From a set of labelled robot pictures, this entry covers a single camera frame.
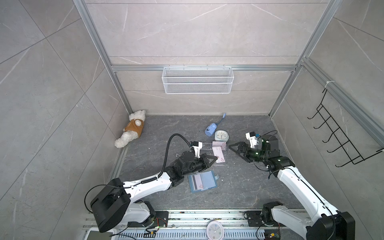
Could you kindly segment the clear acrylic organizer tray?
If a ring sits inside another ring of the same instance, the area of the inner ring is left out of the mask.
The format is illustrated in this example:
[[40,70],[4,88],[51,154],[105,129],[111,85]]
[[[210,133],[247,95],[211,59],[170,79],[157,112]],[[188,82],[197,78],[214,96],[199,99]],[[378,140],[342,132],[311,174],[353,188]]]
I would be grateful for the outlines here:
[[211,143],[203,143],[203,148],[202,148],[201,151],[200,151],[200,155],[201,155],[201,154],[207,154],[207,155],[214,156],[214,153],[213,153],[213,150],[212,150],[212,142],[211,142]]

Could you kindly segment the blue leather card holder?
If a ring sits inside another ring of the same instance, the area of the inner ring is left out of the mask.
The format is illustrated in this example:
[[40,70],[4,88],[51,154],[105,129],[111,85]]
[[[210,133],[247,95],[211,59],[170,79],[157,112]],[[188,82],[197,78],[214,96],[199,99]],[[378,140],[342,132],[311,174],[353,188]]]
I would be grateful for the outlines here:
[[208,171],[208,172],[198,173],[198,174],[193,174],[193,175],[201,175],[203,185],[204,185],[204,189],[202,191],[214,189],[218,186],[218,184],[217,184],[218,177],[215,176],[213,171]]

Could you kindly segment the pink white credit card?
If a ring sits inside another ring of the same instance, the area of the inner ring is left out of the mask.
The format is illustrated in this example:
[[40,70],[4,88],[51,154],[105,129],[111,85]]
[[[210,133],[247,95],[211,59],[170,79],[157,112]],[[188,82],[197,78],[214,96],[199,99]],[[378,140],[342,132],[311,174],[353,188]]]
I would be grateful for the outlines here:
[[226,142],[220,142],[220,141],[213,141],[212,142],[212,147],[220,147],[222,151],[227,150],[227,143]]

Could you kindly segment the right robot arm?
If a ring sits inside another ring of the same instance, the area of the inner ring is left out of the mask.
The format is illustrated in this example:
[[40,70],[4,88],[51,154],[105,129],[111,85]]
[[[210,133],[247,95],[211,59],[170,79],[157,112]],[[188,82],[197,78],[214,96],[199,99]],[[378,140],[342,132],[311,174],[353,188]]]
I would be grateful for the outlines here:
[[280,202],[263,205],[263,224],[284,225],[305,240],[353,240],[355,219],[340,212],[311,186],[288,157],[281,156],[279,141],[274,135],[247,133],[248,142],[238,142],[228,148],[248,163],[263,163],[270,176],[275,176],[295,195],[308,213],[305,218]]

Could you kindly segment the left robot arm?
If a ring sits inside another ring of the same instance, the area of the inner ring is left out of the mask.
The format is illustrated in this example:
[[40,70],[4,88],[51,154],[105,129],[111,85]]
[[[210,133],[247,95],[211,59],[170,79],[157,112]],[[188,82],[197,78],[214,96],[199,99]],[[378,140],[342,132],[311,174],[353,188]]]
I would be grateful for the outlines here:
[[125,221],[147,223],[152,220],[155,211],[148,202],[141,203],[141,199],[180,185],[185,176],[210,168],[217,159],[207,154],[197,158],[187,151],[157,175],[132,182],[122,182],[120,178],[111,180],[90,202],[99,232],[108,232]]

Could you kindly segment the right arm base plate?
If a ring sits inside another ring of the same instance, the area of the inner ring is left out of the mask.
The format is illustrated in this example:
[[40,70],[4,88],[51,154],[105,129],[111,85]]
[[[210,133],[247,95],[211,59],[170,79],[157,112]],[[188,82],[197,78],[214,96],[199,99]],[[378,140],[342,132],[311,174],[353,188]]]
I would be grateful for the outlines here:
[[249,227],[265,226],[269,222],[269,213],[265,210],[246,211],[245,219],[248,221]]

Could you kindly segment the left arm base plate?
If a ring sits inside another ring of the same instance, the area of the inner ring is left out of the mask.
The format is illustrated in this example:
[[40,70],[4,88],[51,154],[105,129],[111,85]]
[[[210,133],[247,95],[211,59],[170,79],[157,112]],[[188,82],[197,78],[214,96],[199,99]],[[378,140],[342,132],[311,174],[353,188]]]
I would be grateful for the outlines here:
[[129,228],[155,228],[167,227],[169,220],[169,211],[157,211],[154,216],[150,215],[143,223],[129,222]]

